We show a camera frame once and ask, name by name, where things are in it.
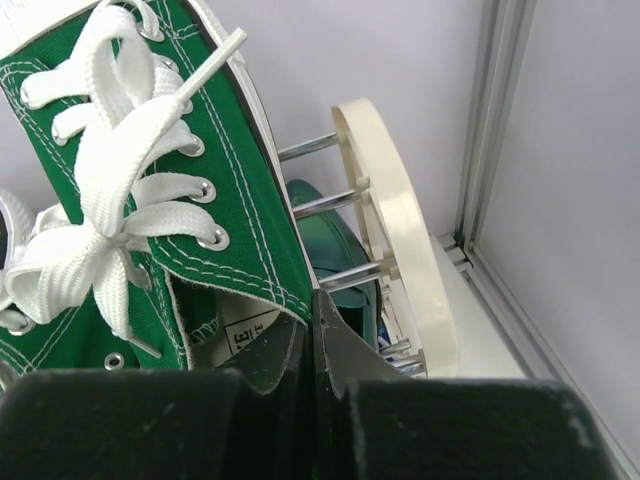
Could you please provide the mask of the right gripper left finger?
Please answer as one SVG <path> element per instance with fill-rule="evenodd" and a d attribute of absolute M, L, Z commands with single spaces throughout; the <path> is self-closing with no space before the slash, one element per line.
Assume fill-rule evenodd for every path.
<path fill-rule="evenodd" d="M 281 314 L 256 340 L 216 369 L 215 384 L 257 395 L 298 395 L 305 368 L 306 326 Z"/>

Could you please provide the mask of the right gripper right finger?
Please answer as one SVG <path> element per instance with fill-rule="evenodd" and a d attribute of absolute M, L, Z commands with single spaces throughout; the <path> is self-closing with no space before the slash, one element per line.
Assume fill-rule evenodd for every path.
<path fill-rule="evenodd" d="M 394 392 L 415 383 L 347 325 L 323 289 L 313 291 L 312 344 L 315 393 L 320 400 Z"/>

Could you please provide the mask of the dark green leather shoe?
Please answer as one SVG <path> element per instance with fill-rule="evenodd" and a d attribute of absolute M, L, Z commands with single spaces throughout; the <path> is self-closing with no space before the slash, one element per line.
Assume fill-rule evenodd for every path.
<path fill-rule="evenodd" d="M 368 256 L 357 236 L 342 217 L 328 211 L 297 222 L 307 256 L 317 278 L 364 265 Z M 343 320 L 371 348 L 379 349 L 381 290 L 374 280 L 331 294 Z"/>

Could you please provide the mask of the green sneaker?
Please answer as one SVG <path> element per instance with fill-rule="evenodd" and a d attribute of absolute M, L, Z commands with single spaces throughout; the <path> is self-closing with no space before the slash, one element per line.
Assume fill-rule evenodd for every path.
<path fill-rule="evenodd" d="M 54 198 L 8 268 L 1 382 L 214 367 L 315 278 L 239 48 L 202 1 L 5 1 L 1 93 Z"/>
<path fill-rule="evenodd" d="M 16 250 L 25 244 L 34 221 L 34 214 L 21 200 L 8 190 L 1 190 L 1 253 L 4 268 L 10 266 Z"/>

